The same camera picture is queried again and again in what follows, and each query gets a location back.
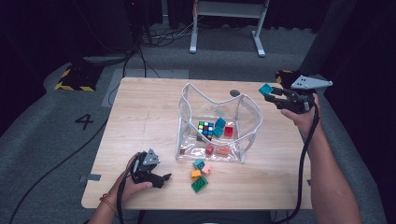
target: clear plastic bag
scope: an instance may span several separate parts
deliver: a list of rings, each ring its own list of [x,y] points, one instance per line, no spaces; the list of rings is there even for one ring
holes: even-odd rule
[[[263,121],[262,110],[247,95],[217,103],[190,83],[183,88],[178,109],[177,159],[243,163]],[[210,130],[211,123],[213,131],[219,119],[225,121],[225,127],[220,127],[222,134],[209,135],[200,129]]]

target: number 4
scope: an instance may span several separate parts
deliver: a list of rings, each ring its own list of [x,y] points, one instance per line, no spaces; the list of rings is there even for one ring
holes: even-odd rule
[[[82,128],[83,131],[87,128],[88,123],[93,123],[93,120],[90,120],[91,115],[86,114],[79,119],[76,119],[75,123],[84,123],[84,127]]]

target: person's right hand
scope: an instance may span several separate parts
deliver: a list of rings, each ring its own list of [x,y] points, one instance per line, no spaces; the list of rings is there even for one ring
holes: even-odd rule
[[[315,97],[315,104],[317,104],[318,106],[319,116],[320,116],[318,95],[314,93],[314,97]],[[311,110],[308,111],[307,113],[303,113],[303,114],[296,114],[294,112],[289,111],[288,109],[281,109],[280,113],[282,113],[282,115],[284,115],[286,118],[293,120],[294,124],[298,127],[298,129],[300,130],[301,134],[304,137],[308,136],[309,130],[311,129],[312,122],[315,116],[314,107],[312,107]],[[318,123],[317,128],[321,129],[320,121]]]

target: red block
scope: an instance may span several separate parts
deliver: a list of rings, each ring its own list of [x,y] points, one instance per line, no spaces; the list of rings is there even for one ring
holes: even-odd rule
[[[225,127],[224,128],[224,136],[231,137],[233,136],[233,127]]]
[[[205,148],[205,153],[206,153],[207,155],[212,155],[214,150],[215,150],[215,148],[214,148],[212,145],[209,145],[209,146],[207,146],[207,147]]]

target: plastic block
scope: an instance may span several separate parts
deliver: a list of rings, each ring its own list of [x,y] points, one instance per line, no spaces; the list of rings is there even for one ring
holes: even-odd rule
[[[274,89],[273,89],[270,85],[268,85],[268,83],[265,83],[265,85],[263,85],[263,86],[259,89],[259,92],[260,92],[262,95],[268,95],[268,94],[270,94],[273,90],[274,90]]]
[[[221,155],[228,155],[230,153],[230,147],[218,147],[217,153]]]
[[[201,175],[197,180],[195,180],[191,186],[197,193],[207,185],[207,180]]]
[[[202,168],[204,168],[205,166],[205,163],[204,160],[198,159],[192,165],[194,166],[195,169],[202,170]]]
[[[233,127],[227,126],[224,128],[224,136],[231,137],[233,136]]]
[[[218,121],[216,121],[215,123],[215,127],[219,127],[221,129],[223,129],[225,126],[225,120],[222,118],[219,118]]]
[[[203,134],[209,141],[212,140],[214,124],[211,122],[198,122],[198,132]],[[201,135],[197,135],[197,140],[202,141]]]
[[[205,153],[206,153],[207,155],[212,155],[214,150],[215,150],[215,148],[214,148],[212,145],[209,145],[209,146],[207,146],[207,147],[205,148]]]
[[[202,174],[204,174],[204,175],[209,175],[210,174],[210,171],[212,170],[212,167],[209,165],[209,164],[206,164],[205,166],[204,166],[204,168],[202,168]]]
[[[216,127],[215,130],[213,130],[213,135],[216,137],[220,137],[224,131],[220,127]]]
[[[192,179],[196,179],[196,178],[198,178],[198,177],[200,177],[201,176],[201,171],[199,171],[199,170],[193,170],[193,171],[191,171],[191,178]]]

